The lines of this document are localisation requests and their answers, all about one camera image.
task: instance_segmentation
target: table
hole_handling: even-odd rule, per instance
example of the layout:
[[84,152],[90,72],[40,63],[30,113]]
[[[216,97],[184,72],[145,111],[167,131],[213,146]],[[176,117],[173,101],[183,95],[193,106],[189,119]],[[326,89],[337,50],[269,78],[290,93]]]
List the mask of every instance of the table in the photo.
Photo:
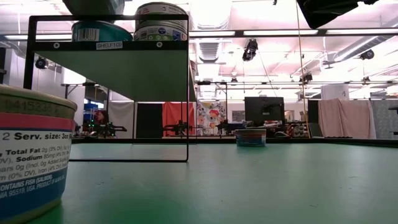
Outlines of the table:
[[[71,157],[131,157],[141,147],[75,144]],[[159,150],[179,149],[149,155]],[[31,223],[398,223],[397,149],[197,144],[190,155],[188,163],[70,162],[62,204]]]

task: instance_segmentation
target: curtain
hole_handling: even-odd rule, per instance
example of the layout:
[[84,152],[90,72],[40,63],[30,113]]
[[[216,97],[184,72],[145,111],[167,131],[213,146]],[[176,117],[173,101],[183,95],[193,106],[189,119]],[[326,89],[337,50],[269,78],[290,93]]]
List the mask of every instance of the curtain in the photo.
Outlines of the curtain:
[[[162,123],[163,127],[171,124],[178,124],[181,120],[181,103],[165,102],[162,108]],[[187,122],[187,104],[182,103],[182,121]],[[193,103],[189,104],[189,126],[195,126],[195,114],[193,112]],[[195,129],[189,131],[190,135],[195,134]],[[173,131],[164,131],[164,136],[173,136]]]
[[373,110],[369,101],[321,100],[319,125],[325,137],[375,139]]
[[109,120],[115,126],[123,126],[126,132],[116,131],[116,137],[119,139],[132,138],[132,124],[134,117],[134,102],[109,102]]

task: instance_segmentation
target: wall poster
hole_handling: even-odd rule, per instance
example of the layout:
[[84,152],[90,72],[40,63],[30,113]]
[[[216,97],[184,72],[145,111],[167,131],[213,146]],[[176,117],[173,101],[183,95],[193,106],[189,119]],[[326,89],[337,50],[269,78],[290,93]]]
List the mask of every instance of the wall poster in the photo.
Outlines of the wall poster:
[[216,127],[226,119],[225,102],[198,102],[197,104],[197,135],[220,135]]

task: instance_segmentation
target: computer monitor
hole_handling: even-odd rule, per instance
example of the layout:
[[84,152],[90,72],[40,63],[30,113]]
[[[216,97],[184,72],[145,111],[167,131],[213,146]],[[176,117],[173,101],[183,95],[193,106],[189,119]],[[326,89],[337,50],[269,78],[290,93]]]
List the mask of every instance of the computer monitor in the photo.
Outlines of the computer monitor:
[[261,126],[264,121],[282,121],[285,124],[285,106],[283,97],[245,97],[244,110],[246,121]]

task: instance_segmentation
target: can on shelf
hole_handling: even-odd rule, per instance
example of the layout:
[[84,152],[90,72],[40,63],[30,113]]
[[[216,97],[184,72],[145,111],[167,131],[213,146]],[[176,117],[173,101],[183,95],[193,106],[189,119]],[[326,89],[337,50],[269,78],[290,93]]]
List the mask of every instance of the can on shelf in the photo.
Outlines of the can on shelf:
[[109,22],[80,21],[72,26],[72,41],[132,41],[132,35]]
[[[138,7],[136,11],[136,15],[151,15],[151,14],[181,14],[187,15],[187,12],[183,10],[181,7],[178,7],[174,4],[167,2],[150,2],[147,4],[143,4]],[[142,23],[148,21],[135,21],[136,27],[143,27]],[[175,24],[177,27],[181,27],[184,32],[187,32],[188,29],[188,21],[151,21],[151,22],[169,22],[171,24]]]
[[62,0],[72,15],[120,15],[124,0]]
[[265,146],[267,130],[239,129],[235,130],[237,146]]
[[25,223],[60,203],[77,105],[0,85],[0,223]]
[[165,21],[146,21],[136,27],[134,33],[135,41],[153,40],[153,41],[181,41],[187,40],[187,30],[171,22]]

